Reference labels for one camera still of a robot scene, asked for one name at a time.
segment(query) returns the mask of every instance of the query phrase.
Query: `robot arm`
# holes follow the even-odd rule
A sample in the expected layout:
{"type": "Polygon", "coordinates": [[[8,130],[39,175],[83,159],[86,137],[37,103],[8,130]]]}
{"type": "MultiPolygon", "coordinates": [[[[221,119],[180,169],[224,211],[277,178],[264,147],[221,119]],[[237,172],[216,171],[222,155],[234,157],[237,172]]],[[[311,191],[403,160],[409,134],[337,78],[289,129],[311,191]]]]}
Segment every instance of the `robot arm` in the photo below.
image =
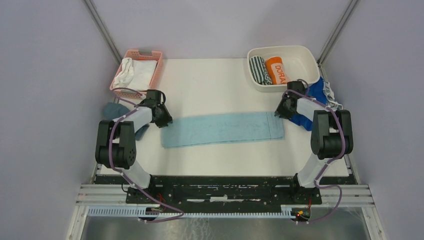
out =
{"type": "MultiPolygon", "coordinates": [[[[287,89],[305,95],[305,86],[301,81],[289,82],[287,89]]],[[[336,120],[328,109],[308,98],[289,92],[282,97],[275,111],[275,115],[284,119],[290,119],[296,114],[303,115],[312,121],[312,133],[310,137],[312,154],[303,169],[295,175],[294,180],[299,187],[315,188],[314,181],[316,180],[317,183],[320,182],[325,172],[324,166],[341,153],[342,140],[338,132],[330,132],[330,129],[337,130],[338,127],[336,120]]],[[[336,110],[335,114],[344,135],[344,154],[349,154],[352,152],[354,146],[351,114],[347,110],[336,110]]]]}
{"type": "MultiPolygon", "coordinates": [[[[148,123],[155,123],[159,128],[172,123],[172,117],[165,107],[165,95],[159,90],[147,90],[146,99],[137,107],[136,112],[119,122],[113,139],[119,138],[119,143],[112,144],[112,160],[115,168],[125,174],[133,183],[145,189],[150,183],[150,174],[136,162],[135,132],[148,123]]],[[[109,163],[109,141],[112,127],[119,118],[102,120],[98,124],[95,160],[99,164],[111,168],[109,163]]]]}

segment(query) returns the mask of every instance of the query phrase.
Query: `white plastic bin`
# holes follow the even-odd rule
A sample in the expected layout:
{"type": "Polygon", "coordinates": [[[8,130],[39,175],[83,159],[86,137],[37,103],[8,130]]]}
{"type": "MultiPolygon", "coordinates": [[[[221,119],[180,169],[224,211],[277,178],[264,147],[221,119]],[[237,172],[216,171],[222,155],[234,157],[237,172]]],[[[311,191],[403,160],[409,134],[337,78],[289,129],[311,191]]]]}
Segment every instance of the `white plastic bin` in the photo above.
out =
{"type": "Polygon", "coordinates": [[[247,54],[247,67],[253,87],[260,92],[284,92],[287,84],[261,85],[253,76],[249,59],[261,56],[265,61],[271,57],[279,56],[282,59],[284,73],[292,80],[303,79],[308,84],[314,84],[320,79],[320,71],[311,51],[304,46],[269,46],[254,48],[247,54]]]}

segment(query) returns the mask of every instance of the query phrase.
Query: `pink basket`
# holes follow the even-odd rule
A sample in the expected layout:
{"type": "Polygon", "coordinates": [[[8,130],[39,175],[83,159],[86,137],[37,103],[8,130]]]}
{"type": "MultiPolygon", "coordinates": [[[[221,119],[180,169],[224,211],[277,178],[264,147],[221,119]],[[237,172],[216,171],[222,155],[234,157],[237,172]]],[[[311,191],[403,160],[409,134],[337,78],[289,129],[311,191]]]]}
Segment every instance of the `pink basket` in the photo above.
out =
{"type": "MultiPolygon", "coordinates": [[[[157,65],[156,69],[154,70],[153,76],[150,80],[149,89],[156,89],[156,86],[159,83],[159,78],[161,77],[162,72],[162,66],[164,65],[164,61],[162,59],[162,52],[161,51],[151,51],[151,55],[142,54],[139,52],[138,49],[129,49],[126,51],[124,58],[132,58],[133,60],[156,60],[157,65]]],[[[115,77],[121,72],[122,70],[122,63],[119,65],[118,71],[116,71],[115,77]]],[[[112,80],[112,83],[110,84],[109,89],[114,89],[114,81],[115,77],[112,80]]],[[[139,93],[145,95],[146,91],[140,91],[139,93]]],[[[130,99],[141,99],[141,96],[134,93],[134,92],[127,92],[125,90],[116,90],[115,94],[122,98],[130,98],[130,99]]]]}

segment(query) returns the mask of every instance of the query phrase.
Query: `black metal base plate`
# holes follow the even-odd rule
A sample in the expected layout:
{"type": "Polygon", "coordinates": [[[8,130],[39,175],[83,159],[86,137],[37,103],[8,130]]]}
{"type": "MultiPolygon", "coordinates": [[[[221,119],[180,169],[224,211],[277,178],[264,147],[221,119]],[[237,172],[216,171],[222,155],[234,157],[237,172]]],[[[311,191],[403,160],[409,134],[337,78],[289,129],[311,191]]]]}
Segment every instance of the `black metal base plate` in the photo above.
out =
{"type": "MultiPolygon", "coordinates": [[[[156,199],[185,213],[280,213],[281,205],[322,204],[319,189],[293,194],[293,177],[259,176],[152,176],[145,189],[156,199]]],[[[121,176],[96,176],[95,184],[126,184],[121,176]]],[[[321,184],[356,184],[351,177],[323,177],[321,184]]],[[[140,191],[128,188],[127,204],[152,203],[140,191]]]]}

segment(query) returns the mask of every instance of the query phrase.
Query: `light blue towel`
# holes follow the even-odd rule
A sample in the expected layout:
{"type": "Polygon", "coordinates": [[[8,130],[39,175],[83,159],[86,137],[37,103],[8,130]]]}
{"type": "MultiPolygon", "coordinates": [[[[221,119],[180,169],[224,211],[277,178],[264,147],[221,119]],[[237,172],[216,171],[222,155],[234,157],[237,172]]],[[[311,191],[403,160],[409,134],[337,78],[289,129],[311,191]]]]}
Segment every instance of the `light blue towel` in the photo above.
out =
{"type": "Polygon", "coordinates": [[[174,119],[161,128],[164,148],[284,139],[281,118],[274,112],[246,112],[174,119]]]}

